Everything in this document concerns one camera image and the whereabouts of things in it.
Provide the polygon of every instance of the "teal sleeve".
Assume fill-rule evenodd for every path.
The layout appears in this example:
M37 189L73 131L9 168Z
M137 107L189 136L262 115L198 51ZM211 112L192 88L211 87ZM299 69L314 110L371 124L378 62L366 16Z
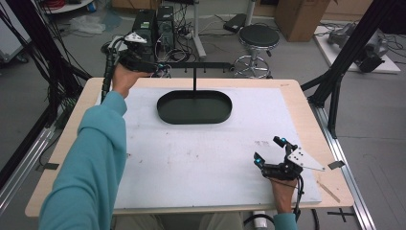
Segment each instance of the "teal sleeve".
M298 225L293 213L277 214L274 216L275 230L297 230Z
M125 112L123 97L114 91L85 112L42 205L39 229L110 229L126 159Z

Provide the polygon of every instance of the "round stool seat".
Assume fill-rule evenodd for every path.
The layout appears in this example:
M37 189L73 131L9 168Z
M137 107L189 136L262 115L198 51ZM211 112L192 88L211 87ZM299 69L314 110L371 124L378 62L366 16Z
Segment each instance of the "round stool seat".
M278 44L279 35L276 31L263 25L249 25L239 31L239 38L251 46L272 47Z

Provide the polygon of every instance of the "brown box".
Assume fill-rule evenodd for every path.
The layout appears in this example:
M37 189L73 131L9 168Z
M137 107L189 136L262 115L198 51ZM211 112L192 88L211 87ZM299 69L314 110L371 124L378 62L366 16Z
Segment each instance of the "brown box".
M158 9L160 1L158 0L113 0L111 6L115 9Z
M287 41L309 41L330 0L281 0L275 11L278 24Z

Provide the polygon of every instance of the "wooden table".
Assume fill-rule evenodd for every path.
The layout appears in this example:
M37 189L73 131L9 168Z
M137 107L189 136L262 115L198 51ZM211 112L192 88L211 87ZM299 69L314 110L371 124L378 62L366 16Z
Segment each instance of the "wooden table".
M192 79L139 79L134 87L178 87L190 89ZM290 112L293 125L295 126L302 147L315 158L319 163L326 167L325 172L313 171L314 177L319 187L322 202L317 204L304 204L302 208L322 208L322 207L350 207L353 204L353 198L347 182L339 169L331 170L328 164L334 161L334 157L328 147L327 141L320 130L320 127L307 103L306 97L295 80L248 80L248 79L199 79L197 87L232 87L232 88L279 88L282 92L286 106ZM64 129L60 140L58 141L50 162L63 164L64 158L69 148L77 137L79 122L85 110L96 103L102 88L102 79L94 78L89 80L79 98L79 101L71 115L66 128ZM52 190L53 182L60 170L46 170L35 190L31 200L26 208L28 217L38 217L41 205L49 192ZM252 206L249 209L238 209L232 207L221 211L249 211L256 210L258 207ZM193 209L192 212L210 212L210 207Z

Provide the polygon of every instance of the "black tray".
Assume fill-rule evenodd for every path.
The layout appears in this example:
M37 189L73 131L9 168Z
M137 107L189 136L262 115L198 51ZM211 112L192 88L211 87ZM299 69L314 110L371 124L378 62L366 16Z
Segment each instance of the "black tray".
M226 121L233 104L222 92L213 90L176 90L157 103L159 117L169 124L218 124Z

